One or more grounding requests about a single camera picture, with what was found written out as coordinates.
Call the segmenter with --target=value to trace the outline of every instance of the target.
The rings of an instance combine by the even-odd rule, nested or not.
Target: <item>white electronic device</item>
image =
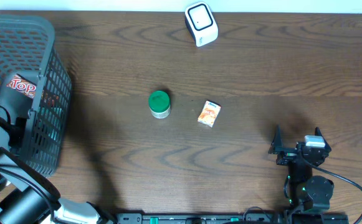
[[[185,24],[196,46],[208,44],[218,37],[218,26],[205,2],[199,2],[186,8]]]

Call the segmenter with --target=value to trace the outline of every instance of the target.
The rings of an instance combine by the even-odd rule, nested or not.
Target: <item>white background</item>
[[[0,0],[0,9],[181,12],[192,0]],[[362,13],[362,0],[206,0],[214,12]]]

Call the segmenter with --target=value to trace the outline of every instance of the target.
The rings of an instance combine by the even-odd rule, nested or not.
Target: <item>snack wrapper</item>
[[[18,92],[22,93],[25,96],[28,96],[31,99],[34,99],[36,96],[37,86],[25,78],[22,78],[20,75],[15,74],[12,80],[6,85]]]
[[[213,102],[206,101],[206,103],[204,104],[204,108],[198,118],[198,121],[212,127],[215,120],[217,119],[220,110],[221,106]]]

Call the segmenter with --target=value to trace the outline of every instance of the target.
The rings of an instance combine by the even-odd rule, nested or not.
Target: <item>gray plastic basket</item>
[[[54,39],[54,28],[41,17],[0,15],[0,105],[12,123],[27,119],[22,146],[10,151],[44,176],[59,162],[72,89]],[[36,84],[34,99],[6,86],[15,74]],[[6,117],[2,109],[0,116]]]

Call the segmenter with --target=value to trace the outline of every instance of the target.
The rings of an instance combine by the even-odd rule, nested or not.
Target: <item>wire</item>
[[[5,107],[1,106],[1,105],[0,105],[0,109],[3,109],[5,111],[5,113],[6,113],[6,121],[9,124],[11,124],[11,115],[9,114],[8,110]]]
[[[30,186],[39,196],[42,197],[42,199],[44,199],[44,201],[47,204],[47,206],[49,208],[49,211],[50,211],[50,220],[52,222],[54,221],[55,210],[54,210],[48,196],[46,196],[46,194],[40,188],[38,188],[38,186],[36,186],[36,184],[31,182],[30,180],[27,180],[25,177],[22,177],[19,174],[15,174],[15,173],[13,173],[11,171],[8,171],[6,169],[0,168],[0,172],[2,172],[4,174],[7,174],[7,175],[10,175],[12,177],[15,177],[15,178],[23,181],[28,186]]]
[[[247,211],[245,211],[244,212],[244,214],[243,214],[243,221],[246,221],[246,216],[247,216],[247,214],[252,210],[252,209],[255,209],[255,208],[258,208],[259,210],[261,210],[261,212],[269,219],[269,221],[271,221],[271,218],[267,215],[267,213],[262,209],[262,208],[260,208],[260,207],[258,207],[258,206],[253,206],[253,207],[250,207],[249,209],[247,209]]]
[[[360,189],[360,190],[362,191],[362,187],[361,187],[359,184],[353,182],[352,180],[349,180],[349,179],[347,179],[347,178],[345,178],[345,177],[343,177],[343,176],[340,176],[340,175],[338,175],[338,174],[332,173],[332,172],[327,171],[327,170],[325,170],[325,169],[319,168],[319,167],[311,164],[310,162],[308,162],[308,161],[303,157],[303,154],[302,154],[302,151],[301,151],[301,150],[299,150],[298,155],[302,158],[302,160],[304,161],[304,163],[306,163],[307,166],[309,166],[309,167],[311,167],[311,168],[313,168],[313,169],[319,170],[319,171],[321,171],[321,172],[324,172],[324,173],[326,173],[326,174],[332,175],[333,177],[337,177],[337,178],[339,178],[339,179],[341,179],[341,180],[344,180],[345,182],[354,185],[356,188],[358,188],[358,189]],[[358,224],[360,221],[362,221],[362,213],[361,213],[361,215],[359,216],[359,218],[354,222],[354,224]]]

